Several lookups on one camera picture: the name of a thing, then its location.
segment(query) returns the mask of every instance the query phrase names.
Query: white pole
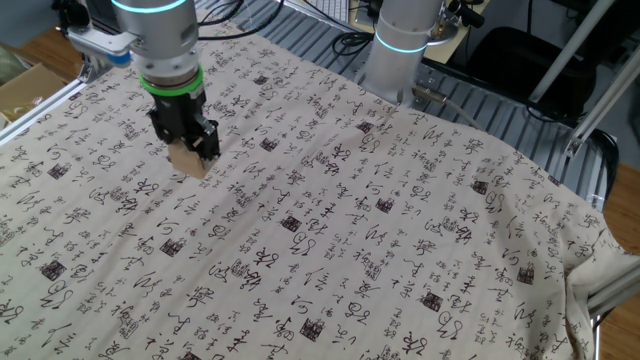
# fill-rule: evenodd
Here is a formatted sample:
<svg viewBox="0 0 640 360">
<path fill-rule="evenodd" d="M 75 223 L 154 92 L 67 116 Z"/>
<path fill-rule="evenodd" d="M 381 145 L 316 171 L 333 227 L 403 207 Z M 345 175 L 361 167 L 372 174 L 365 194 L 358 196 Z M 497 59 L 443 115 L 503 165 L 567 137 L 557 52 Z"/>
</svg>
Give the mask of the white pole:
<svg viewBox="0 0 640 360">
<path fill-rule="evenodd" d="M 567 65 L 576 51 L 578 51 L 580 45 L 582 45 L 587 36 L 589 36 L 591 30 L 598 24 L 614 1 L 615 0 L 599 0 L 595 4 L 580 27 L 578 27 L 578 30 L 576 30 L 576 33 L 573 34 L 567 45 L 562 49 L 556 61 L 553 62 L 549 71 L 547 71 L 538 86 L 533 90 L 533 93 L 529 97 L 530 101 L 537 103 L 542 99 L 551 87 L 551 84 L 553 84 L 553 81 L 558 77 L 560 72 L 562 72 L 562 69 L 564 69 L 565 65 Z"/>
<path fill-rule="evenodd" d="M 587 117 L 573 130 L 567 145 L 565 155 L 575 156 L 580 146 L 591 135 L 593 130 L 600 124 L 611 108 L 618 102 L 625 91 L 633 84 L 640 75 L 640 46 L 633 53 L 631 58 L 624 65 L 620 73 L 609 86 L 607 92 L 596 103 Z"/>
</svg>

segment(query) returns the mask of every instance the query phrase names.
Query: cloth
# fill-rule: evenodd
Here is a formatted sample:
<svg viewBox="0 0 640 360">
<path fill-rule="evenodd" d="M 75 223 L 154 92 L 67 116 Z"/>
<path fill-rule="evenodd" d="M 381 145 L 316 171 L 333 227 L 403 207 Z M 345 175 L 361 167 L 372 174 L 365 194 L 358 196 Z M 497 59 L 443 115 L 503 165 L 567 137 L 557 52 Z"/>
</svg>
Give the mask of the cloth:
<svg viewBox="0 0 640 360">
<path fill-rule="evenodd" d="M 636 260 L 599 212 L 262 38 L 199 46 L 223 151 L 203 181 L 131 68 L 0 148 L 3 356 L 592 356 L 588 291 Z"/>
</svg>

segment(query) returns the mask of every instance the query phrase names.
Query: wooden block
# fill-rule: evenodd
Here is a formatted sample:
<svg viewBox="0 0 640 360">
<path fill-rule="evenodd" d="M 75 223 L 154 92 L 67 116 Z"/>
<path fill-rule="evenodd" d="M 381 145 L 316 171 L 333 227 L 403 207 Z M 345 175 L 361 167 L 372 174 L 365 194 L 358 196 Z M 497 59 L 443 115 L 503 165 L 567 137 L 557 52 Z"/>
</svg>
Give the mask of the wooden block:
<svg viewBox="0 0 640 360">
<path fill-rule="evenodd" d="M 204 179 L 213 166 L 213 163 L 205 164 L 198 154 L 189 151 L 182 141 L 174 141 L 168 149 L 173 168 L 196 179 Z"/>
</svg>

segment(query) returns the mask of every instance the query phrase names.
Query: black chair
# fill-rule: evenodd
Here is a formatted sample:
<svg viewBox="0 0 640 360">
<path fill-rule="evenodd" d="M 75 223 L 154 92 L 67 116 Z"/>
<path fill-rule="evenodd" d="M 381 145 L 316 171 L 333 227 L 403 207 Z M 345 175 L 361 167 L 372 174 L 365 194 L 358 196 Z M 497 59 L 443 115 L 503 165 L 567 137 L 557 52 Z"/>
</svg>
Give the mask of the black chair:
<svg viewBox="0 0 640 360">
<path fill-rule="evenodd" d="M 538 103 L 554 118 L 578 117 L 596 84 L 596 68 L 640 29 L 640 0 L 617 0 Z M 516 98 L 528 98 L 561 48 L 513 28 L 496 28 L 478 45 L 469 75 Z"/>
</svg>

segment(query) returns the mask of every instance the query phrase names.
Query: green ring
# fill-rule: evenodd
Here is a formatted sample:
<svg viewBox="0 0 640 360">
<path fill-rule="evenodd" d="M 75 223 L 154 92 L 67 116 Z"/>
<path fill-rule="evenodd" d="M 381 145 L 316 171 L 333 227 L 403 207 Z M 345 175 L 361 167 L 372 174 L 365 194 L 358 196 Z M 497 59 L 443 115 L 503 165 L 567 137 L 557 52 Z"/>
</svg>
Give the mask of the green ring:
<svg viewBox="0 0 640 360">
<path fill-rule="evenodd" d="M 202 85 L 202 79 L 203 79 L 202 66 L 198 66 L 198 75 L 196 75 L 196 79 L 194 81 L 190 82 L 188 85 L 181 87 L 179 89 L 167 90 L 167 89 L 158 89 L 156 87 L 153 87 L 151 84 L 147 82 L 147 80 L 145 80 L 142 77 L 142 74 L 140 74 L 140 83 L 142 84 L 142 87 L 145 90 L 147 90 L 148 92 L 154 95 L 168 96 L 168 97 L 180 96 L 196 90 L 200 85 Z"/>
</svg>

